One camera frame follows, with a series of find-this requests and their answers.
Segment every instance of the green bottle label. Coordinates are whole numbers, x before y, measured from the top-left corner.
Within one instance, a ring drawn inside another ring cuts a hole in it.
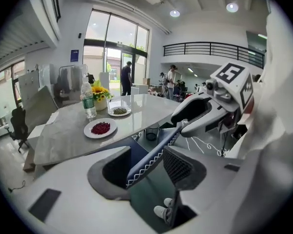
[[[93,98],[83,99],[83,105],[85,109],[93,108],[94,107]]]

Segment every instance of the potted plant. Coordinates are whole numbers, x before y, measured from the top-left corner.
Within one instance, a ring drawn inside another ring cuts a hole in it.
[[[101,82],[99,80],[95,81],[91,88],[96,111],[101,111],[107,108],[106,99],[111,99],[113,95],[109,92],[108,89],[101,86]]]

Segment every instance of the white shoe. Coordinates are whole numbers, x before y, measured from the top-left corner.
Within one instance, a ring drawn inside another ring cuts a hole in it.
[[[163,207],[163,206],[159,206],[159,205],[158,205],[158,206],[155,206],[153,210],[154,210],[154,213],[155,213],[158,217],[164,219],[164,213],[165,213],[165,210],[166,210],[165,207]]]
[[[164,204],[167,208],[172,207],[174,204],[174,200],[172,198],[167,197],[164,199]]]

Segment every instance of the flower pot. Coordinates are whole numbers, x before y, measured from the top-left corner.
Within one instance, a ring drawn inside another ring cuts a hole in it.
[[[106,98],[104,98],[103,100],[101,101],[97,101],[95,100],[94,101],[94,105],[96,107],[96,111],[101,111],[105,108],[107,108],[107,101],[106,101]]]

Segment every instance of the white zigzag stitching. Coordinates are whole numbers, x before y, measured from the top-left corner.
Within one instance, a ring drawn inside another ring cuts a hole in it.
[[[174,138],[172,138],[172,140],[170,141],[170,143],[167,144],[167,146],[172,145],[178,136],[179,136],[179,133],[177,133],[174,136]],[[127,181],[126,187],[128,188],[128,186],[132,185],[135,181],[137,181],[140,178],[140,176],[143,175],[158,160],[159,157],[162,156],[163,151],[164,151],[164,149],[162,149],[162,151],[160,153],[158,153],[158,155],[155,156],[153,160],[150,160],[149,164],[146,164],[144,169],[140,169],[139,173],[135,174],[133,179],[129,179]]]

